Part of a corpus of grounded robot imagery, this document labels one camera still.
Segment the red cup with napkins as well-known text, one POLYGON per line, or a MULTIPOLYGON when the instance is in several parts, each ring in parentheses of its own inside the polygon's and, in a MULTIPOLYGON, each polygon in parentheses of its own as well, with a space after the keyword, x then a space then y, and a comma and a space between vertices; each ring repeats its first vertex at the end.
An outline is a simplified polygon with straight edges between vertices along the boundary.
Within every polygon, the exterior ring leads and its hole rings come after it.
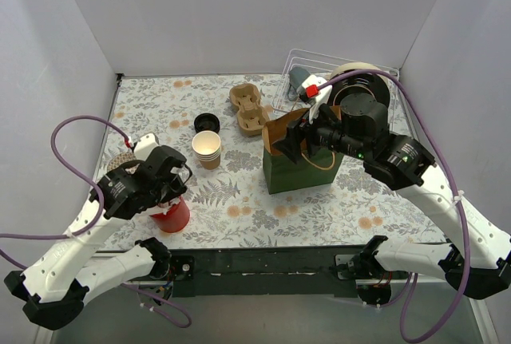
POLYGON ((190 211, 181 196, 179 199, 173 200, 164 212, 152 214, 150 217, 161 231, 176 233, 187 226, 190 219, 190 211))

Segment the grey ceramic mug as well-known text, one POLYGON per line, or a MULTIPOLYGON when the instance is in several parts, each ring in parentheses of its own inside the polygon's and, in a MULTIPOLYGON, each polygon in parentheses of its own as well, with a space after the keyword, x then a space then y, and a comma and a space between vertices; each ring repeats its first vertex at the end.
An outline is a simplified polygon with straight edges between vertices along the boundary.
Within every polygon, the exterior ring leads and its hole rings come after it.
POLYGON ((288 74, 288 90, 287 99, 296 101, 301 94, 305 92, 303 83, 311 76, 311 74, 303 67, 295 66, 288 74))

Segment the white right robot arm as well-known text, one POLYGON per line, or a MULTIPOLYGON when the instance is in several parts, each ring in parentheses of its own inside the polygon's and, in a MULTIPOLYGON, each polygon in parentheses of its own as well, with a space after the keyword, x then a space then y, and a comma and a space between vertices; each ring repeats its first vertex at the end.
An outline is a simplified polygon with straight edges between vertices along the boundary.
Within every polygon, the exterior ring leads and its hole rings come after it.
POLYGON ((447 243, 399 243, 376 235, 346 263, 348 279, 379 278, 406 271, 444 279, 472 299, 486 299, 510 286, 510 236, 468 200, 453 194, 433 155, 410 136, 390 131, 387 107, 366 93, 350 94, 335 115, 326 104, 287 123, 272 146, 297 164, 321 148, 363 162, 373 179, 420 209, 447 243))

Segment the brown and green paper bag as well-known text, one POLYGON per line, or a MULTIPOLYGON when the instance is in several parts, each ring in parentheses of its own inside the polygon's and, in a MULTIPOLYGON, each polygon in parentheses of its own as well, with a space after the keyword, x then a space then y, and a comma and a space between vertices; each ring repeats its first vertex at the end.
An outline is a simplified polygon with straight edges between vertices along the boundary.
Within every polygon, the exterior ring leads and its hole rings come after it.
POLYGON ((273 146, 274 142, 285 137, 287 125, 306 112, 306 109, 293 110, 267 122, 263 127, 263 174, 271 195, 332 184, 343 162, 342 153, 333 153, 326 148, 321 148, 313 157, 309 157, 303 141, 300 148, 306 158, 301 156, 295 164, 273 146))

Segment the floral table mat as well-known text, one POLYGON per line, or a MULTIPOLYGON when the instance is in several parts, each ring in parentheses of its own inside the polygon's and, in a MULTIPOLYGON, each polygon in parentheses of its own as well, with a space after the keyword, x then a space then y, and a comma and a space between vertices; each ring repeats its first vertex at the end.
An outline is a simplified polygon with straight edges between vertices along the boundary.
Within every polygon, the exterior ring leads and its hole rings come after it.
POLYGON ((400 242, 440 243, 442 232, 413 204, 373 180, 362 164, 346 158, 332 184, 271 195, 263 175, 263 142, 244 136, 228 94, 232 87, 257 86, 271 110, 277 74, 124 78, 111 121, 130 136, 152 132, 188 160, 193 176, 184 199, 187 226, 162 232, 149 217, 136 217, 112 234, 107 251, 125 251, 137 240, 156 237, 170 248, 287 247, 364 244, 375 235, 400 242), (192 151, 194 119, 220 120, 220 166, 200 166, 192 151))

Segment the stack of kraft paper cups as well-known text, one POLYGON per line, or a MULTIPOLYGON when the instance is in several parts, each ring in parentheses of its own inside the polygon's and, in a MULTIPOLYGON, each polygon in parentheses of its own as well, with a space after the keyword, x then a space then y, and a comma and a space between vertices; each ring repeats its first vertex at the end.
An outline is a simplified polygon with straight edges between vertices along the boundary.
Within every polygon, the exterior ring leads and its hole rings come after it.
POLYGON ((192 139, 192 150, 203 168, 214 170, 219 167, 221 139, 216 132, 198 132, 192 139))

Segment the black plate with cream rim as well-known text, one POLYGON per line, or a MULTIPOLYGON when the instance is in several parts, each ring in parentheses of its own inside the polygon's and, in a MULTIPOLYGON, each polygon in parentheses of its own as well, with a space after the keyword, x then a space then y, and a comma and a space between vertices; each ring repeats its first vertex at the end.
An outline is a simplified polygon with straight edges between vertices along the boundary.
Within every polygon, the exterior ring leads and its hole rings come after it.
MULTIPOLYGON (((379 70, 379 67, 366 62, 349 62, 340 65, 331 72, 329 80, 338 75, 359 69, 379 70)), ((352 93, 370 94, 377 102, 389 107, 390 104, 390 82, 387 77, 378 74, 363 73, 348 77, 332 85, 331 95, 328 99, 329 105, 340 105, 344 97, 352 93)))

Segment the small patterned bowl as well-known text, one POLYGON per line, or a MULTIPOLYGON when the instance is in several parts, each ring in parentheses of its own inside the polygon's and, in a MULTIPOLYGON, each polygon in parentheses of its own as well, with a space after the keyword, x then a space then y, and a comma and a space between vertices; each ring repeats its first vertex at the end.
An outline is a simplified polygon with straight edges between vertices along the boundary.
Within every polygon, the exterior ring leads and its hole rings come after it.
POLYGON ((111 159, 107 165, 106 171, 110 172, 115 168, 118 168, 123 164, 135 161, 136 159, 136 156, 132 152, 123 152, 111 159))

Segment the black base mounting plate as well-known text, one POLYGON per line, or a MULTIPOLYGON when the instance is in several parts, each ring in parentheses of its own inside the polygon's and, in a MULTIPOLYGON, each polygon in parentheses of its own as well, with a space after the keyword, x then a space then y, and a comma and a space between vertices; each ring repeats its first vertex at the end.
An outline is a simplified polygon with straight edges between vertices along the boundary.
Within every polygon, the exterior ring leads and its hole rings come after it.
POLYGON ((171 251, 170 273, 133 280, 159 285, 172 280, 175 298, 213 295, 333 295, 356 297, 353 279, 339 265, 362 245, 180 249, 171 251))

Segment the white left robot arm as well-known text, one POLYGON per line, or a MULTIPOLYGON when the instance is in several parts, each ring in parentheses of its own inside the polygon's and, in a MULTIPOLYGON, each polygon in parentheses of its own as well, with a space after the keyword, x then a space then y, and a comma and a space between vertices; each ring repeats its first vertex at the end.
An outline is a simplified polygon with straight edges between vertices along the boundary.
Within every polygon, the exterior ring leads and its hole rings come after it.
POLYGON ((158 239, 139 240, 123 254, 95 265, 88 261, 127 221, 157 213, 187 190, 179 170, 186 159, 174 148, 156 146, 147 155, 107 172, 95 184, 81 212, 62 239, 34 264, 4 279, 10 293, 24 302, 33 324, 59 330, 72 322, 97 296, 140 277, 165 278, 171 269, 169 249, 158 239))

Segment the aluminium frame rail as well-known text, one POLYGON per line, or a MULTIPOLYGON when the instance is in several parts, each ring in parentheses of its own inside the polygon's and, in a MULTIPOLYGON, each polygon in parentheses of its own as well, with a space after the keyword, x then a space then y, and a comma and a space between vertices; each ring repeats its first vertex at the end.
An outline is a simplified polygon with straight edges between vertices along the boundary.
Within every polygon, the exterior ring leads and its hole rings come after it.
POLYGON ((48 275, 43 280, 34 299, 38 309, 38 325, 48 330, 59 330, 66 325, 65 292, 54 277, 48 275))

